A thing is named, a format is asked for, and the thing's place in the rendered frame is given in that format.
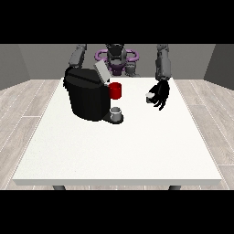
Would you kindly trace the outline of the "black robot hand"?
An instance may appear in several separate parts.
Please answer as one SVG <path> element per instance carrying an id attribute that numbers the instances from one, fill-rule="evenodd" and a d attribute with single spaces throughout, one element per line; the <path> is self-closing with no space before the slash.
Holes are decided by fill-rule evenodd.
<path id="1" fill-rule="evenodd" d="M 167 80 L 160 80 L 156 85 L 154 85 L 149 92 L 154 94 L 152 98 L 152 103 L 159 110 L 165 107 L 166 100 L 169 96 L 170 87 Z"/>

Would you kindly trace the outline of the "red pod holder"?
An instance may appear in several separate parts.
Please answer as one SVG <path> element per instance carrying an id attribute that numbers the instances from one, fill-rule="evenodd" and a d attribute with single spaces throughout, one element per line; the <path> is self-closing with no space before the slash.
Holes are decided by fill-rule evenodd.
<path id="1" fill-rule="evenodd" d="M 112 82 L 109 85 L 110 98 L 113 100 L 118 100 L 122 97 L 122 84 L 119 82 Z"/>

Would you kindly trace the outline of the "pale grey machine lid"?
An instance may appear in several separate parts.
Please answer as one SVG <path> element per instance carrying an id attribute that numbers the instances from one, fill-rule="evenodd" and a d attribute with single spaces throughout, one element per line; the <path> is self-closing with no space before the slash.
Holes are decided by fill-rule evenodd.
<path id="1" fill-rule="evenodd" d="M 106 64 L 103 60 L 96 62 L 93 67 L 98 72 L 100 79 L 103 83 L 106 83 L 111 78 L 111 73 L 108 71 Z"/>

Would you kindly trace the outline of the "black coffee machine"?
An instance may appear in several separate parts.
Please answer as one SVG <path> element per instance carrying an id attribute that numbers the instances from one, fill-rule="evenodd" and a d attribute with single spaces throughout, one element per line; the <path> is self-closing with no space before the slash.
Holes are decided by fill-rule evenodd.
<path id="1" fill-rule="evenodd" d="M 123 122 L 123 115 L 118 122 L 111 119 L 110 84 L 102 83 L 95 69 L 72 67 L 66 69 L 63 80 L 75 115 L 86 121 L 119 124 Z"/>

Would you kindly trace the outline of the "small grey cup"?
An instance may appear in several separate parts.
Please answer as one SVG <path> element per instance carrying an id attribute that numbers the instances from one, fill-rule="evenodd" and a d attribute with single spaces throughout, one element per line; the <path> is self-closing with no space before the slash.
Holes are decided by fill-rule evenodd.
<path id="1" fill-rule="evenodd" d="M 111 119 L 114 122 L 118 122 L 122 118 L 122 111 L 119 107 L 112 107 L 110 109 Z"/>

